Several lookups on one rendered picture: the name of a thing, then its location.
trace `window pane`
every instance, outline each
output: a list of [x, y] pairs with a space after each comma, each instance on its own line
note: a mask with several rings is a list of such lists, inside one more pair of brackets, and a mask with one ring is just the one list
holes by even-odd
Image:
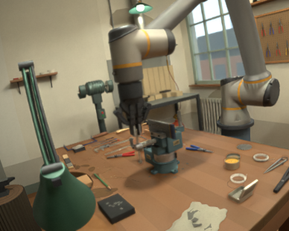
[[225, 0], [221, 0], [221, 1], [222, 1], [223, 13], [228, 13], [228, 8], [227, 8]]
[[195, 67], [198, 80], [211, 80], [208, 54], [195, 55]]
[[208, 28], [210, 51], [225, 49], [225, 40], [223, 38], [223, 26], [221, 18], [210, 20], [206, 23]]
[[206, 19], [210, 19], [220, 15], [220, 5], [218, 0], [208, 0], [203, 2]]
[[245, 75], [245, 70], [238, 48], [229, 50], [230, 54], [230, 65], [232, 76], [242, 76]]
[[198, 23], [203, 21], [203, 14], [201, 13], [201, 6], [200, 4], [194, 8], [194, 10], [191, 12], [192, 17], [192, 23]]
[[228, 47], [235, 47], [238, 46], [237, 38], [235, 36], [235, 31], [233, 30], [233, 25], [230, 19], [230, 15], [226, 15], [225, 19], [225, 27], [226, 27], [226, 34], [228, 40]]
[[191, 34], [193, 37], [193, 48], [194, 53], [202, 53], [207, 52], [208, 48], [206, 45], [206, 36], [205, 31], [203, 27], [203, 23], [192, 26]]
[[222, 80], [229, 75], [227, 68], [226, 51], [212, 52], [214, 79]]

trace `crumpled paper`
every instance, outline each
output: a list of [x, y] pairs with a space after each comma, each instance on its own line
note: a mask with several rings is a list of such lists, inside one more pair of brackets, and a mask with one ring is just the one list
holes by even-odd
[[192, 202], [181, 218], [166, 231], [218, 231], [226, 218], [227, 209], [210, 207], [200, 202]]

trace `wooden shelf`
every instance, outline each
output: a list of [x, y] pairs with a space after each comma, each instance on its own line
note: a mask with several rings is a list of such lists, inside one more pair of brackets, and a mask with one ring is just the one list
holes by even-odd
[[[44, 75], [36, 75], [36, 78], [38, 77], [50, 77], [52, 75], [57, 75], [58, 72], [53, 72], [53, 73], [48, 73], [48, 74], [44, 74]], [[23, 79], [22, 77], [20, 77], [18, 80], [11, 80], [10, 83], [18, 83], [18, 82], [22, 82]]]
[[220, 87], [220, 84], [192, 84], [189, 87]]
[[252, 7], [255, 7], [255, 6], [259, 6], [260, 4], [264, 4], [264, 3], [268, 3], [270, 1], [275, 1], [275, 0], [260, 0], [260, 1], [255, 1], [253, 3], [251, 3]]

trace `green lampshade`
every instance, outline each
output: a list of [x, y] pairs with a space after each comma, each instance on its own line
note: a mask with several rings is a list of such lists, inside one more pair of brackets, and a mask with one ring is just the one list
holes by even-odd
[[152, 9], [153, 8], [150, 5], [145, 4], [143, 2], [138, 2], [128, 12], [130, 14], [140, 14], [149, 12]]
[[[46, 231], [75, 231], [83, 227], [95, 212], [95, 196], [91, 189], [76, 179], [63, 165], [59, 171], [40, 173], [33, 214]], [[62, 185], [52, 180], [60, 177]]]

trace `building outside window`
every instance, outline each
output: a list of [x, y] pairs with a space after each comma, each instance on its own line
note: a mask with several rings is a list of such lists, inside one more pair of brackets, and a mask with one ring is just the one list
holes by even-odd
[[199, 4], [188, 15], [187, 24], [195, 83], [220, 83], [245, 75], [225, 0]]

